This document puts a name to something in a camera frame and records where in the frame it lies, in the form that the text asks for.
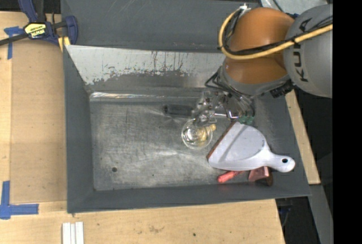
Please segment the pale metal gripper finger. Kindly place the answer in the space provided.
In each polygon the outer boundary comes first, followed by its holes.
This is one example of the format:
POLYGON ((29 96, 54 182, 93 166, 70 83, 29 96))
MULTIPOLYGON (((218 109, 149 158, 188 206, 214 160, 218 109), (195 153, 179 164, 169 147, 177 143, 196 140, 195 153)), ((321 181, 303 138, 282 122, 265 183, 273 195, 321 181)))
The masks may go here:
POLYGON ((214 115, 214 112, 210 110, 196 112, 192 120, 192 124, 196 127, 207 127, 216 123, 217 119, 214 115))
POLYGON ((202 92, 197 100, 197 110, 212 109, 217 96, 218 92, 202 92))

